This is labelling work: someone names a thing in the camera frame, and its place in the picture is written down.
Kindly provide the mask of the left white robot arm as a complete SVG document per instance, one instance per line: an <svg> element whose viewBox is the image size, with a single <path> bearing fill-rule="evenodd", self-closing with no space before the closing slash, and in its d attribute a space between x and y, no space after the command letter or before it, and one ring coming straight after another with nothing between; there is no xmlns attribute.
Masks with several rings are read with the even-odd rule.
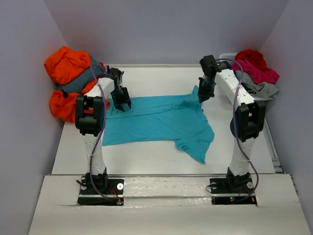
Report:
<svg viewBox="0 0 313 235"><path fill-rule="evenodd" d="M123 74L117 68L107 69L95 80L96 85L75 101L75 127L82 135L88 162L85 179L80 183L98 194L103 194L109 185L100 143L106 123L105 98L111 95L113 107L120 111L125 111L125 105L132 106L128 90L122 85Z"/></svg>

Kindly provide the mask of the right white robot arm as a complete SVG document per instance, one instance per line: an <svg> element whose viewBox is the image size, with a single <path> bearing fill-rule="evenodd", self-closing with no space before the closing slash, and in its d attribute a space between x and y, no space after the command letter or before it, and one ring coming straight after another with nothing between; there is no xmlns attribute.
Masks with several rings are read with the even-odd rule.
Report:
<svg viewBox="0 0 313 235"><path fill-rule="evenodd" d="M199 102L214 97L215 86L219 86L233 106L230 131L234 137L231 163L224 178L210 180L210 192L217 194L253 194L257 183L253 183L249 170L255 169L250 156L253 144L263 130L266 105L252 97L236 78L230 59L215 59L208 55L200 60L204 73L199 79Z"/></svg>

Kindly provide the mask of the teal t shirt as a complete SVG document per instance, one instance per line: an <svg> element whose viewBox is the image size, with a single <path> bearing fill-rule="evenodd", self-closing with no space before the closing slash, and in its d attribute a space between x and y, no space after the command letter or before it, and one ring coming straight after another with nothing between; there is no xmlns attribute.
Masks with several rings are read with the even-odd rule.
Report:
<svg viewBox="0 0 313 235"><path fill-rule="evenodd" d="M110 106L106 113L103 146L140 141L173 141L195 161L204 164L215 134L198 99L190 94L144 96L132 99L131 109Z"/></svg>

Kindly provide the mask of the orange t shirt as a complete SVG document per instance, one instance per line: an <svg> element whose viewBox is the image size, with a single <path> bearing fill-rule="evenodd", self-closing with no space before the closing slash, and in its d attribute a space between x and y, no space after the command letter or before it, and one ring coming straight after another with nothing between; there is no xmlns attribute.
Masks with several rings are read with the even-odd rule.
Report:
<svg viewBox="0 0 313 235"><path fill-rule="evenodd" d="M49 56L44 62L44 68L53 83L66 85L77 78L83 71L90 67L93 77L95 76L90 54L87 51L72 50L67 46L60 47L55 53ZM75 121L75 101L79 95L87 94L96 85L96 81L90 81L81 93L65 93L62 90L55 90L49 101L49 108L52 116L64 122Z"/></svg>

